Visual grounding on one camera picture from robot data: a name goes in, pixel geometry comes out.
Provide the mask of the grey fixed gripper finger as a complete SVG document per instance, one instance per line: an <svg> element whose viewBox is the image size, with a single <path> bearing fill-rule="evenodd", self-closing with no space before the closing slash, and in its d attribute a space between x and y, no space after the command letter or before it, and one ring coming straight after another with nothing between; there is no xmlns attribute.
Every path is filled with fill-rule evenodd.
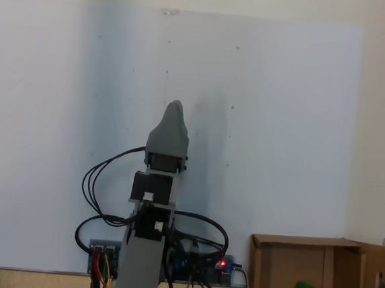
<svg viewBox="0 0 385 288"><path fill-rule="evenodd" d="M183 104L180 100L174 100L166 106L162 120L148 136L156 138L167 134L173 138L189 140L183 115Z"/></svg>

